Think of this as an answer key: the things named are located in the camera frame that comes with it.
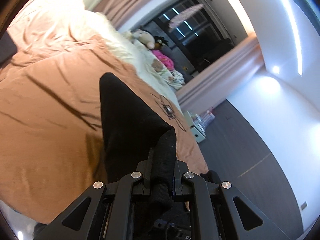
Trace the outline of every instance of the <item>gray floor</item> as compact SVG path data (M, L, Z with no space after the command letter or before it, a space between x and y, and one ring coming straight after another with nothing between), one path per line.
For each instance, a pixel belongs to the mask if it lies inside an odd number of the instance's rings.
M228 180L264 212L290 239L303 233L297 201L267 145L227 100L199 144L210 170Z

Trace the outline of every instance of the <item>bed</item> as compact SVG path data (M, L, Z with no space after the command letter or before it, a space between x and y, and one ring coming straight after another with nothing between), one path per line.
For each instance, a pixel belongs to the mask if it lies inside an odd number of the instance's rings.
M152 74L156 71L157 79L159 79L160 76L161 81L164 80L174 93L185 85L183 75L175 69L167 69L150 49L143 45L139 40L133 38L131 31L126 31L122 35L135 46L135 49L139 50L139 57L143 59L142 61L145 65L144 69L149 70Z
M48 224L94 181L108 182L99 97L106 72L175 128L177 158L207 173L174 92L104 15L82 0L30 0L8 32L18 52L0 70L0 199L11 208ZM176 118L158 107L164 101Z

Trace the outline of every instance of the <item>pink plush toy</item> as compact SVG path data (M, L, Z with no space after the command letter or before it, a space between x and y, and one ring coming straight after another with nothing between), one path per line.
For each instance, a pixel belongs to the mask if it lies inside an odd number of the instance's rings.
M167 67L169 71L174 70L173 61L159 50L153 50L152 53Z

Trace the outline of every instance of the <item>black cable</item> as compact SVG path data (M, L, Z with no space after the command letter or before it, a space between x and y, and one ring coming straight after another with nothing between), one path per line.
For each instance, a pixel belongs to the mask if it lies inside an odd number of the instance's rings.
M165 225L165 231L164 231L164 237L165 237L165 240L168 240L168 230L169 230L169 224L172 220L174 220L175 218L179 217L179 216L182 216L182 215L185 215L185 214L189 214L190 211L186 211L186 212L183 212L179 215L176 215L175 217L171 218L168 220L167 224Z

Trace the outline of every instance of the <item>black mount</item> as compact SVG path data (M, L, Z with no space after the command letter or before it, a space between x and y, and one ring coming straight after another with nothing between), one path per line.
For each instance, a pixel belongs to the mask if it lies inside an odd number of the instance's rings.
M131 240L134 203L150 196L152 156L150 150L148 160L137 166L139 173L90 186L34 240ZM289 239L236 187L207 182L191 172L185 176L186 172L187 164L176 160L172 198L190 203L192 240Z

